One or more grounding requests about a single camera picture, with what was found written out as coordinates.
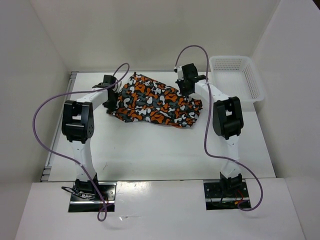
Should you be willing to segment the orange black camouflage shorts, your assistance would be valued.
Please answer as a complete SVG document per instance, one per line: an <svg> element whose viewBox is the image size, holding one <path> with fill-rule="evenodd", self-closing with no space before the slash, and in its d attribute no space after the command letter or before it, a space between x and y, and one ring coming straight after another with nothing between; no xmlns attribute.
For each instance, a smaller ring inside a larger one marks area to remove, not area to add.
<svg viewBox="0 0 320 240"><path fill-rule="evenodd" d="M135 72L120 89L115 109L107 113L125 123L148 122L181 129L191 128L202 109L200 99Z"/></svg>

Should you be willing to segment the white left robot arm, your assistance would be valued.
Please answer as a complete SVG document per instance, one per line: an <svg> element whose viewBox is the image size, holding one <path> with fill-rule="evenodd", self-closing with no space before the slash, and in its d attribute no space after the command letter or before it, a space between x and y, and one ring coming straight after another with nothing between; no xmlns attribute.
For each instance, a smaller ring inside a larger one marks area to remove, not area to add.
<svg viewBox="0 0 320 240"><path fill-rule="evenodd" d="M103 106L114 111L120 86L115 76L104 75L103 81L94 85L91 92L64 103L61 131L70 142L76 160L76 180L70 192L79 198L94 200L99 197L100 187L91 153L94 110Z"/></svg>

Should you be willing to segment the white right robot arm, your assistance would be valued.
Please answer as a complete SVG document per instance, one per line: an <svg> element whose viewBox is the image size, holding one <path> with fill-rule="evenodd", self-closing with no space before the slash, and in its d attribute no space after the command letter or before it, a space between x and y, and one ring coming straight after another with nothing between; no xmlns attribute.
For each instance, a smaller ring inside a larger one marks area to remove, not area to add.
<svg viewBox="0 0 320 240"><path fill-rule="evenodd" d="M239 138L244 127L241 101L222 93L209 82L205 75L199 75L193 63L174 67L180 92L189 96L201 96L209 104L208 116L215 134L226 145L226 160L220 171L219 191L221 198L232 196L242 185L239 161Z"/></svg>

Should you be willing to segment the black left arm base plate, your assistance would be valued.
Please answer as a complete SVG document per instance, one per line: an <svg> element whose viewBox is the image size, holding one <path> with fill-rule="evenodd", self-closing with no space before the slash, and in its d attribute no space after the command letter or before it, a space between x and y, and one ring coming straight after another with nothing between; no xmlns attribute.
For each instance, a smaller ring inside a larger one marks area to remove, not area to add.
<svg viewBox="0 0 320 240"><path fill-rule="evenodd" d="M98 187L106 202L107 211L114 212L117 183L99 182ZM103 202L97 193L93 194L76 190L75 186L62 186L61 188L71 194L68 207L69 213L98 212L103 207Z"/></svg>

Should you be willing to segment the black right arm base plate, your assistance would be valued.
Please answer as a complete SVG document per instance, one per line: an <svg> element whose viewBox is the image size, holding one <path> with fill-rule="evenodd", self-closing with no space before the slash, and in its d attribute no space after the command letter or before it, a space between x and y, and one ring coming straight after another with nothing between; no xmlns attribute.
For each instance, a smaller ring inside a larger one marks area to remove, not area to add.
<svg viewBox="0 0 320 240"><path fill-rule="evenodd" d="M247 183L243 180L239 188L223 193L219 180L203 182L205 205L207 211L233 210L238 205L242 209L250 209L251 202Z"/></svg>

